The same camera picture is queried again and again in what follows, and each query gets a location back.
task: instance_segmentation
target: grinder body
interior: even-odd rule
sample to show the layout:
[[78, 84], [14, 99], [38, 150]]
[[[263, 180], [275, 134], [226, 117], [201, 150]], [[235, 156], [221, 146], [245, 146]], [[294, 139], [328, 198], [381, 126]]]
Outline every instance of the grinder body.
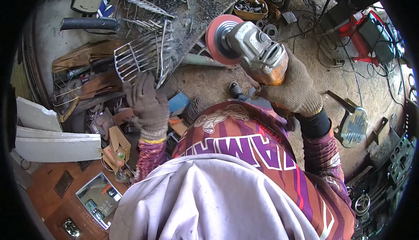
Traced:
[[240, 54], [242, 68], [254, 80], [269, 86], [284, 82], [288, 65], [284, 45], [271, 40], [252, 22], [237, 24], [221, 40]]

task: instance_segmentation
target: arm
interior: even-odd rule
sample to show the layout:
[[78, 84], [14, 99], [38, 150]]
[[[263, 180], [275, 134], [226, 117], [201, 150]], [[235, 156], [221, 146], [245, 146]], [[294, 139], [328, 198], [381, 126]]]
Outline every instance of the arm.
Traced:
[[156, 167], [166, 162], [165, 141], [157, 144], [138, 141], [139, 158], [136, 164], [134, 183], [143, 180]]
[[325, 180], [339, 197], [350, 205], [339, 151], [331, 128], [331, 120], [327, 117], [326, 111], [322, 108], [312, 117], [301, 115], [296, 117], [301, 124], [306, 172]]
[[123, 83], [127, 102], [134, 110], [131, 120], [141, 131], [138, 141], [139, 158], [134, 182], [143, 180], [153, 169], [166, 161], [166, 133], [169, 104], [165, 94], [154, 89], [154, 76], [139, 72], [134, 86]]
[[305, 65], [288, 49], [287, 54], [285, 82], [281, 86], [261, 86], [260, 96], [295, 113], [301, 125], [306, 172], [322, 178], [346, 202], [348, 193], [338, 149], [322, 97]]

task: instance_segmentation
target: hand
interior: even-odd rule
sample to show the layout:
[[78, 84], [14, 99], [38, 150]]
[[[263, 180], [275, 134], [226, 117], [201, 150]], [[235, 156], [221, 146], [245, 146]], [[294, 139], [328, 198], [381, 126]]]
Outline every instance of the hand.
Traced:
[[303, 117], [312, 117], [323, 107], [321, 95], [314, 89], [305, 65], [289, 49], [285, 49], [289, 58], [285, 82], [280, 86], [261, 85], [259, 95]]
[[134, 86], [123, 83], [127, 101], [134, 111], [134, 125], [141, 126], [141, 139], [147, 143], [163, 142], [167, 136], [169, 104], [162, 92], [154, 89], [154, 76], [150, 72], [139, 72]]

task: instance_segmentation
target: sleeve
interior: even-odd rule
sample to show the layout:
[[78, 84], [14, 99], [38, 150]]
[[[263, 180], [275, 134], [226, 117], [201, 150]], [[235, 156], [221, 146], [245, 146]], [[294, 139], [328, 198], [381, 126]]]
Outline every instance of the sleeve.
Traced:
[[351, 206], [341, 168], [332, 122], [324, 108], [312, 117], [297, 116], [304, 144], [305, 170], [320, 177]]
[[134, 183], [143, 180], [156, 167], [166, 162], [166, 142], [147, 143], [142, 139], [138, 141], [139, 158], [136, 164]]
[[345, 178], [341, 168], [339, 151], [333, 130], [321, 138], [310, 139], [303, 135], [305, 170], [320, 177], [351, 207]]

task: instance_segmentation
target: white panel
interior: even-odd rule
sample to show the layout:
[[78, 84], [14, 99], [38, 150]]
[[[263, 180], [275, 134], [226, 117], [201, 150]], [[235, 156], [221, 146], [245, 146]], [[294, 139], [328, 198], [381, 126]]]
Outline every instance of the white panel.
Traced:
[[31, 162], [76, 162], [101, 158], [101, 138], [16, 138], [16, 152]]
[[16, 105], [18, 108], [18, 119], [24, 127], [62, 132], [61, 124], [54, 110], [48, 110], [20, 96], [16, 98]]
[[43, 131], [33, 128], [18, 127], [16, 130], [17, 138], [100, 138], [100, 134], [78, 134], [62, 133], [53, 131]]

